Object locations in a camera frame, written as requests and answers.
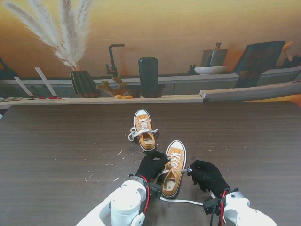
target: faucet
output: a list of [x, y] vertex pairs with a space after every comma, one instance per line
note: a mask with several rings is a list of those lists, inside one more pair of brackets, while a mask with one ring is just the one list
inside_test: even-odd
[[110, 59], [111, 59], [111, 63], [112, 63], [111, 70], [109, 68], [109, 65], [105, 65], [107, 68], [107, 74], [112, 74], [113, 77], [117, 78], [118, 72], [117, 72], [117, 68], [115, 66], [115, 62], [114, 62], [114, 58], [113, 58], [113, 52], [112, 52], [113, 47], [124, 47], [124, 44], [112, 44], [109, 46], [109, 54], [110, 54]]

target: dark wooden table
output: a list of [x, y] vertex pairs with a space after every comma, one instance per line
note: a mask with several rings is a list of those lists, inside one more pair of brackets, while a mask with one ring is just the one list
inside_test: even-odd
[[[215, 163], [251, 207], [278, 225], [300, 223], [301, 112], [278, 102], [13, 106], [0, 121], [0, 225], [76, 225], [138, 169], [144, 154], [127, 135], [141, 108], [160, 131], [159, 150], [181, 140], [188, 165]], [[177, 198], [207, 196], [183, 176]], [[145, 221], [208, 224], [201, 207], [161, 200]]]

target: red cable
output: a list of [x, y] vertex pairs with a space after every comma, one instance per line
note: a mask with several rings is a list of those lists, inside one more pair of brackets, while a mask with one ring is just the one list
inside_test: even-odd
[[[222, 198], [225, 197], [226, 192], [227, 192], [227, 191], [224, 191], [224, 193], [222, 194]], [[222, 226], [222, 218], [223, 218], [223, 216], [224, 216], [224, 202], [223, 202], [223, 200], [222, 200], [222, 204], [221, 204], [221, 224], [220, 224], [220, 226]]]
[[[146, 178], [145, 178], [144, 176], [142, 176], [142, 175], [141, 175], [141, 177], [142, 177], [142, 178], [145, 180], [145, 182], [147, 183]], [[147, 207], [148, 207], [148, 205], [149, 205], [149, 201], [150, 201], [150, 188], [149, 188], [148, 185], [146, 186], [146, 190], [147, 190], [147, 200], [146, 200], [146, 204], [145, 204], [143, 213], [146, 212], [146, 209], [147, 209]]]

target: black glove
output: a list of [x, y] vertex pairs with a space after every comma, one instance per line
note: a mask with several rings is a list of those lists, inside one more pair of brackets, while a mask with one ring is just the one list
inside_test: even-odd
[[193, 184], [198, 183], [202, 191], [212, 191], [216, 197], [221, 198], [224, 190], [230, 189], [214, 164], [196, 160], [190, 168], [192, 172], [188, 176], [192, 176]]
[[139, 169], [136, 173], [137, 176], [145, 176], [146, 180], [149, 182], [150, 179], [155, 178], [164, 169], [164, 165], [168, 163], [167, 157], [158, 151], [153, 151], [148, 153], [141, 161]]

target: mustard yellow sneaker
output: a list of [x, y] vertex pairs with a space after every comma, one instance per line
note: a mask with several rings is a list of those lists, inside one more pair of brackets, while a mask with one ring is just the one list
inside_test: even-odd
[[158, 129], [153, 130], [151, 117], [146, 110], [138, 110], [134, 116], [134, 127], [130, 129], [128, 140], [131, 142], [139, 141], [140, 147], [144, 152], [155, 149], [156, 141], [154, 134]]
[[167, 173], [162, 182], [162, 196], [172, 199], [180, 188], [180, 181], [183, 172], [174, 172], [175, 170], [183, 170], [186, 165], [186, 150], [183, 143], [179, 140], [171, 142], [166, 151], [166, 156], [171, 159], [165, 164], [163, 173]]

